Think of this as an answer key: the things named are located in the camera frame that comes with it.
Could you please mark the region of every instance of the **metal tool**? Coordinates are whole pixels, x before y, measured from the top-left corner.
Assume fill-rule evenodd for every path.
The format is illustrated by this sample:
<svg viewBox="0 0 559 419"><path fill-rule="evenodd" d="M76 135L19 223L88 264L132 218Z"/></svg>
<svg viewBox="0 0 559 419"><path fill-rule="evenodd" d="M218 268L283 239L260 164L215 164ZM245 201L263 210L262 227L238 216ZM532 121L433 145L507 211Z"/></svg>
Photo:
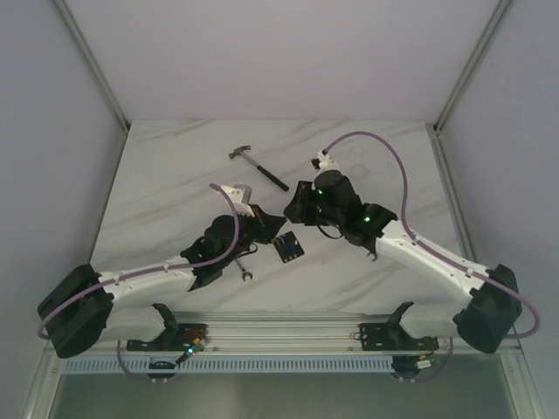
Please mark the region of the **metal tool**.
<svg viewBox="0 0 559 419"><path fill-rule="evenodd" d="M252 280L252 273L246 270L246 268L241 264L240 260L235 259L235 262L237 262L238 267L240 268L241 272L243 272L243 281L246 281L247 279Z"/></svg>
<svg viewBox="0 0 559 419"><path fill-rule="evenodd" d="M287 192L289 190L289 187L285 183L283 183L280 179L278 179L276 176L272 175L265 168L260 166L257 162L255 162L253 159L251 159L248 155L245 154L245 150L250 150L250 149L251 149L251 146L237 147L233 150L232 153L229 153L229 158L234 159L238 155L244 157L245 160L247 160L249 163L251 163L251 165L253 165L255 168L257 168L262 175L264 175L265 177L270 179L272 182L274 182L276 185L278 185L282 190Z"/></svg>

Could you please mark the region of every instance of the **metal grate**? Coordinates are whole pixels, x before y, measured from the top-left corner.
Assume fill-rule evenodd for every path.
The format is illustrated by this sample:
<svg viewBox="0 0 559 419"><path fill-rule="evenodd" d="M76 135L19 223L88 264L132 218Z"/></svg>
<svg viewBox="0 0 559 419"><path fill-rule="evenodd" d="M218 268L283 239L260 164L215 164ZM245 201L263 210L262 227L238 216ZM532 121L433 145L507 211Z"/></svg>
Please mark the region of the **metal grate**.
<svg viewBox="0 0 559 419"><path fill-rule="evenodd" d="M176 357L123 356L134 373L161 373L149 370L154 361L174 362ZM200 356L190 358L177 373L391 373L392 357L361 356ZM121 372L116 356L83 356L66 363L62 374L115 374Z"/></svg>

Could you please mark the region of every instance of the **marble surface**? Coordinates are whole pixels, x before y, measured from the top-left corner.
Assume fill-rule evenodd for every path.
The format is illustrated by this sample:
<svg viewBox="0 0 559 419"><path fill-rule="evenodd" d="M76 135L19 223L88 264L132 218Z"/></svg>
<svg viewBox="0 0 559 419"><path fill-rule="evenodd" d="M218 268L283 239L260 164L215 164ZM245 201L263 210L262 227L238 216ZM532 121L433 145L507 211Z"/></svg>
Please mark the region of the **marble surface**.
<svg viewBox="0 0 559 419"><path fill-rule="evenodd" d="M298 180L312 180L309 160L337 137L355 130L383 136L401 155L410 179L408 218L421 235L459 252L449 207L425 125L367 120L135 120L121 159L93 254L93 267L123 270L163 261L189 247L213 218L228 211L210 182L248 184L252 203L282 214ZM241 158L227 156L250 144L250 156L292 189L282 192ZM396 213L402 199L397 164L382 144L355 137L331 155L363 201ZM213 284L189 292L172 308L196 312L391 313L403 301L441 302L445 293L414 271L313 227L287 223L305 250L283 264L273 246L244 258L254 280L243 282L235 264Z"/></svg>

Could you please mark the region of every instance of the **hammer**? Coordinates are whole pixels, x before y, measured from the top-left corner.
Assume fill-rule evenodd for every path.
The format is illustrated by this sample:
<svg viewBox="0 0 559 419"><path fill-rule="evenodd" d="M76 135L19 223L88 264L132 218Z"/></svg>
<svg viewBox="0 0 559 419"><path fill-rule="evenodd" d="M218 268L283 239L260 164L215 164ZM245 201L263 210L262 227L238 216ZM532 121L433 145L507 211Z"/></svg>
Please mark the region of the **hammer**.
<svg viewBox="0 0 559 419"><path fill-rule="evenodd" d="M245 154L245 150L250 150L250 149L251 149L251 146L237 147L233 150L232 153L229 153L229 158L234 159L238 155L243 156L245 158L245 160L247 160L249 163L251 163L251 165L253 165L255 168L257 168L262 175L264 175L265 177L270 179L272 182L274 182L276 185L278 185L282 190L285 190L287 192L289 190L289 187L285 183L283 183L280 179L278 179L276 176L272 175L265 168L260 166L257 162L255 162L253 159L251 159L248 155Z"/></svg>

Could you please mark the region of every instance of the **white wall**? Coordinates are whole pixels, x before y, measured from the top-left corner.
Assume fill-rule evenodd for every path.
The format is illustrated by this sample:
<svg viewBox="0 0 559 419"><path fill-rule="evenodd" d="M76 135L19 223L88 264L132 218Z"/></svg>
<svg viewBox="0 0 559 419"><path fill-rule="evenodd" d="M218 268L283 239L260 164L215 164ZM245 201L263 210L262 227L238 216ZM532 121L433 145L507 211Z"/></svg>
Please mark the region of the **white wall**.
<svg viewBox="0 0 559 419"><path fill-rule="evenodd" d="M515 2L445 131L481 259L510 266L542 313L522 346L549 418L559 417L557 17L556 0Z"/></svg>
<svg viewBox="0 0 559 419"><path fill-rule="evenodd" d="M0 417L44 342L37 305L87 261L120 129L46 0L0 2Z"/></svg>
<svg viewBox="0 0 559 419"><path fill-rule="evenodd" d="M497 0L67 0L129 119L437 119Z"/></svg>

